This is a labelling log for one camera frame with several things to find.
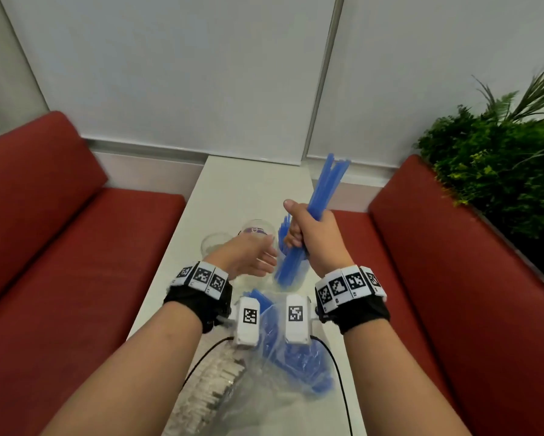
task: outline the wire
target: wire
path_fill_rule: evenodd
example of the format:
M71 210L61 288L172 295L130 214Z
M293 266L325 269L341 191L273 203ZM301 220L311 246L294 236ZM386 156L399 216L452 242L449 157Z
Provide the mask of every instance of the wire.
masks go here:
M234 337L225 337L224 339L221 339L219 340L217 343L215 343L213 346L211 346L207 352L205 352L203 354L203 356L199 359L199 361L197 361L196 365L191 369L191 372L189 372L189 374L187 375L187 378L185 378L185 381L183 381L183 385L181 386L181 390L183 390L183 388L185 387L185 385L187 384L187 381L189 381L189 378L191 377L191 375L193 374L193 372L195 371L195 369L197 368L197 366L199 366L201 364L201 361L203 361L203 359L209 355L209 352L211 352L213 349L215 349L216 347L218 347L218 345L220 345L221 343L225 342L225 341L232 341Z
M341 379L341 372L339 372L339 366L337 365L337 360L335 360L335 357L333 356L333 352L331 352L331 349L328 348L328 346L324 343L322 339L320 339L319 337L315 337L314 335L311 335L310 337L311 339L318 341L320 344L322 344L324 348L327 350L328 354L333 359L335 369L337 370L337 375L339 376L339 383L341 384L341 392L343 393L343 400L345 401L345 410L347 411L347 421L349 422L349 433L350 433L350 436L353 436L353 427L351 427L350 425L349 406L347 405L347 397L345 396L345 388L343 387L343 380Z

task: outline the potted plant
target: potted plant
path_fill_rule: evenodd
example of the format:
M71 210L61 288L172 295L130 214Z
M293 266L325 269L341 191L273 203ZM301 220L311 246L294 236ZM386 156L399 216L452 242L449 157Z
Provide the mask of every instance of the potted plant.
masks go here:
M458 205L472 205L544 273L544 71L518 92L442 117L417 147Z

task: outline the red sofa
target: red sofa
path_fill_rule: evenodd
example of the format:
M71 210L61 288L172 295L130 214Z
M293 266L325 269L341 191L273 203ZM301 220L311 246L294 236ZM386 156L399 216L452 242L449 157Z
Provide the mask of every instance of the red sofa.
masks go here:
M369 212L336 211L391 323L477 436L544 435L544 283L411 156Z
M127 337L185 207L103 188L59 112L0 137L0 436L35 436Z

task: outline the forearm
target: forearm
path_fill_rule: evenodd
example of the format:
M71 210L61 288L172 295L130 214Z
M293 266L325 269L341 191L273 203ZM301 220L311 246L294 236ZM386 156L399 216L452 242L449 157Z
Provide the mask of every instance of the forearm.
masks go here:
M42 436L160 435L201 334L191 310L165 304L70 397Z
M367 434L470 434L389 322L358 325L344 340Z

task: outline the hand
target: hand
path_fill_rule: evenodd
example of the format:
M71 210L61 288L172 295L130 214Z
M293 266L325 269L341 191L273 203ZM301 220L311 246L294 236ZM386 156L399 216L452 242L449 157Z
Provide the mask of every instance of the hand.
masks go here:
M228 279L243 274L264 277L274 272L278 253L272 247L274 236L240 233L203 259L229 274Z
M284 208L292 216L284 243L300 248L304 242L310 255L310 266L319 277L355 264L345 247L333 213L325 210L320 221L316 221L306 207L304 203L284 201Z

